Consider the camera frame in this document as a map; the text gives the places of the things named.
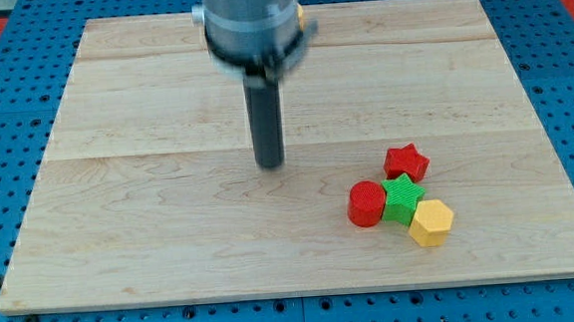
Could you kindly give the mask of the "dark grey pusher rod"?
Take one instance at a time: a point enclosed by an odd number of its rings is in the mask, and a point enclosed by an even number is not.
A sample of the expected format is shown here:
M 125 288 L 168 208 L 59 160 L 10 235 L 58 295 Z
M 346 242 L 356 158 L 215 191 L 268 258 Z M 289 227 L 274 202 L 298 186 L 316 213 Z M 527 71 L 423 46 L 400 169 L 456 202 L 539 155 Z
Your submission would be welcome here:
M 280 93 L 277 83 L 243 85 L 253 154 L 262 169 L 284 163 Z

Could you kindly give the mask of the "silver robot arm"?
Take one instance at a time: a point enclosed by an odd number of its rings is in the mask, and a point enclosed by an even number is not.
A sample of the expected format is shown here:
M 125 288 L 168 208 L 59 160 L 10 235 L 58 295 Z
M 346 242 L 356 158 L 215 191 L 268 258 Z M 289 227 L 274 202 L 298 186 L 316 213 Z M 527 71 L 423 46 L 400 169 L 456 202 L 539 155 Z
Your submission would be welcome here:
M 256 164 L 284 163 L 279 84 L 306 56 L 318 31 L 298 0 L 201 0 L 192 8 L 217 67 L 242 80 Z

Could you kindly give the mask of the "yellow block behind arm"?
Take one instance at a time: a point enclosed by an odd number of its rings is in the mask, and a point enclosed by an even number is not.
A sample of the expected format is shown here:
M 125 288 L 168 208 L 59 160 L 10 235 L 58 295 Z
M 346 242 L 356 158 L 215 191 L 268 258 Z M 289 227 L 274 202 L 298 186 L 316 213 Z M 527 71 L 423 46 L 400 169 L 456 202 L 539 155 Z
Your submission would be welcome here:
M 297 5 L 297 18 L 300 26 L 300 30 L 305 30 L 306 28 L 306 21 L 304 18 L 304 8 L 298 3 Z

